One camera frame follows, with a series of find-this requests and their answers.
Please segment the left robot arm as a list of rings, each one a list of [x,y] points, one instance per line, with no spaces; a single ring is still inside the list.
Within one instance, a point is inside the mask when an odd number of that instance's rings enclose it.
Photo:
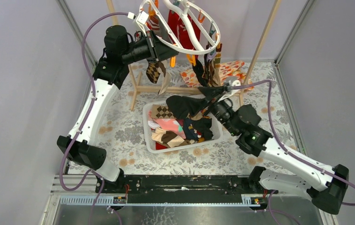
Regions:
[[[101,58],[90,76],[95,86],[85,103],[76,125],[67,136],[59,136],[57,146],[66,159],[95,171],[112,192],[124,188],[121,170],[109,162],[107,151],[95,146],[94,140],[111,100],[129,74],[129,65],[140,60],[160,62],[178,55],[177,47],[162,41],[153,31],[140,34],[138,40],[121,25],[106,30]]]

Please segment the dark green sock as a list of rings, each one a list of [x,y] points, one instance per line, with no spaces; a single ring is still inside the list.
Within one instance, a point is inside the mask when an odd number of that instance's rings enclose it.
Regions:
[[[211,103],[206,98],[193,98],[174,95],[166,99],[169,111],[176,119],[200,120],[204,117],[204,110]]]

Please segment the white round sock hanger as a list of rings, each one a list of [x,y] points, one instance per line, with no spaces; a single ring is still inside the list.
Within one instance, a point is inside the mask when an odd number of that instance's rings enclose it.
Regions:
[[[202,8],[188,0],[163,0],[170,11],[165,17],[158,9],[157,0],[144,0],[133,20],[139,31],[148,34],[159,24],[165,35],[156,35],[167,47],[189,55],[213,53],[221,42],[221,31],[216,21]]]

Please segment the brown yellow argyle sock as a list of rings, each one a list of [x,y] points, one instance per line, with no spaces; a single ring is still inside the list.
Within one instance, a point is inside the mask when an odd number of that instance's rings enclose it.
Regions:
[[[146,69],[146,75],[151,83],[154,83],[154,84],[157,83],[158,78],[160,76],[158,69],[159,69],[159,62],[149,62],[148,63],[148,67]]]

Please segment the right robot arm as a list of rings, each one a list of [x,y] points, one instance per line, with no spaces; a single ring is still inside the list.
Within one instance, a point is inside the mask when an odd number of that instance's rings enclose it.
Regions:
[[[243,152],[273,161],[292,172],[292,175],[280,174],[256,166],[247,181],[249,190],[254,193],[263,189],[287,192],[311,201],[324,212],[337,215],[348,188],[344,181],[349,176],[349,169],[341,164],[323,164],[280,145],[275,136],[259,126],[261,118],[252,105],[243,105],[235,111],[232,104],[226,103],[227,90],[227,87],[199,87],[207,112],[237,137],[236,145]]]

